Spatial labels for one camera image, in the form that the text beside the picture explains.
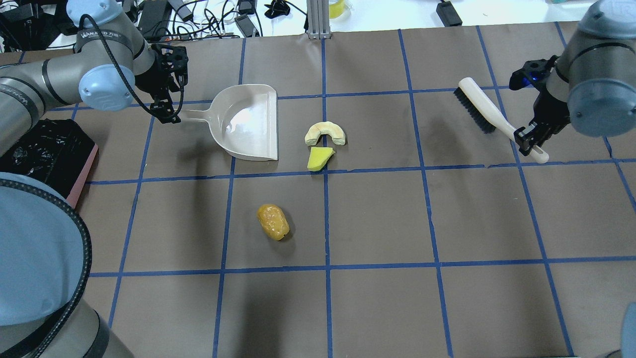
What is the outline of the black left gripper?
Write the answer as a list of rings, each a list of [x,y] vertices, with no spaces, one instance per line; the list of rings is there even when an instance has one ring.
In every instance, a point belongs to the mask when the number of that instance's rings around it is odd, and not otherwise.
[[[155,64],[151,70],[150,95],[153,103],[149,106],[152,114],[160,114],[161,124],[179,124],[180,110],[169,112],[173,100],[171,93],[180,93],[183,100],[184,89],[188,84],[188,53],[182,46],[152,44]]]

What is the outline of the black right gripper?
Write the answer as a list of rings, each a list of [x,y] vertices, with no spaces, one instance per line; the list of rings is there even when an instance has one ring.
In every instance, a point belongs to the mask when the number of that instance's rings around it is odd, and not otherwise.
[[[553,55],[549,59],[527,61],[510,77],[511,90],[532,87],[539,92],[532,106],[533,118],[527,127],[520,127],[514,132],[514,140],[520,150],[541,147],[569,124],[566,103],[552,95],[547,86],[557,60],[558,56]]]

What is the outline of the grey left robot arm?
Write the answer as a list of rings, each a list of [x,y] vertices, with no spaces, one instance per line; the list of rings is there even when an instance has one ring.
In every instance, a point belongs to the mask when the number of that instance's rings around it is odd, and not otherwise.
[[[72,54],[1,68],[2,153],[47,111],[78,103],[120,111],[136,102],[164,124],[181,121],[172,93],[188,83],[185,47],[148,43],[114,0],[71,0],[67,14],[78,27]]]

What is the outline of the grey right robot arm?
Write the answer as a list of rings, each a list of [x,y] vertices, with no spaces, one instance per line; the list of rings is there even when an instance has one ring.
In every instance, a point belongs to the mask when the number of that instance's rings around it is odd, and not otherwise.
[[[514,134],[524,156],[567,125],[589,137],[635,128],[635,6],[633,0],[598,0],[561,55],[527,61],[511,75],[511,90],[539,91],[532,120]]]

